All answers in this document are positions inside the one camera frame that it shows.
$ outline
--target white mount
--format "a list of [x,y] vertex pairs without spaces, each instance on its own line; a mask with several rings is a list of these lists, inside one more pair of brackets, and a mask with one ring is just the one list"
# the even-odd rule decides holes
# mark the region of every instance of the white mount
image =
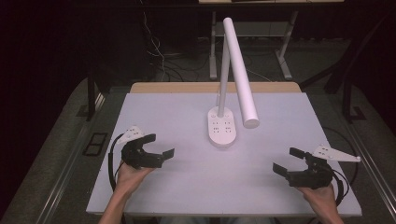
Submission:
[[361,161],[361,157],[359,156],[354,157],[337,149],[325,146],[318,146],[317,149],[315,149],[313,156],[328,161]]
[[117,144],[121,143],[127,143],[130,141],[133,141],[137,138],[144,137],[145,134],[140,130],[139,127],[133,125],[131,128],[129,128],[125,134],[117,141]]

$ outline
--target human hand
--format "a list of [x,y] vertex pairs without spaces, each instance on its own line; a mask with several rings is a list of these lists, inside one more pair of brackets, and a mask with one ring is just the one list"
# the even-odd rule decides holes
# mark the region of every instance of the human hand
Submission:
[[120,164],[117,185],[114,192],[121,193],[128,199],[139,187],[146,175],[148,175],[153,170],[155,169],[142,168],[140,170],[136,170],[132,166],[129,166],[122,161]]
[[297,188],[297,190],[303,193],[304,198],[323,224],[344,223],[337,211],[332,184],[325,188]]

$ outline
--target white table surface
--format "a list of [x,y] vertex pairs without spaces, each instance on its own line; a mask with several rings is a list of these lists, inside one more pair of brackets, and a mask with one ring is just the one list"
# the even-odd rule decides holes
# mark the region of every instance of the white table surface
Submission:
[[[228,93],[237,136],[226,149],[209,143],[206,114],[215,93],[132,93],[124,105],[112,141],[132,125],[157,140],[144,145],[151,153],[175,148],[175,157],[146,177],[125,207],[135,216],[313,216],[302,194],[272,171],[273,162],[291,171],[307,168],[289,154],[290,147],[312,152],[329,143],[304,93],[253,93],[261,125],[242,126],[236,93]],[[114,149],[114,171],[123,145]],[[329,162],[342,172],[338,162]],[[107,156],[99,171],[88,213],[104,212],[111,196]],[[361,216],[352,191],[338,207],[341,216]]]

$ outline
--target wrist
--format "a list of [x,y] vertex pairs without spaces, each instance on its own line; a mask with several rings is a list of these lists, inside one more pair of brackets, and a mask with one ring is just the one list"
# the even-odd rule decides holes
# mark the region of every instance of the wrist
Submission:
[[319,219],[323,224],[344,224],[343,219],[338,214],[320,217]]

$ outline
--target human arm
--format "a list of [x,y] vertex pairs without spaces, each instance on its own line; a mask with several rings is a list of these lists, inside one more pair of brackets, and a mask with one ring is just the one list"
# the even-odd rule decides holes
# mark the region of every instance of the human arm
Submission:
[[343,224],[337,211],[332,184],[325,188],[297,188],[309,202],[323,224]]
[[133,167],[123,163],[119,169],[117,185],[113,195],[107,204],[99,224],[120,224],[122,213],[126,202],[132,193],[139,187],[146,175],[154,169],[142,168],[136,170]]

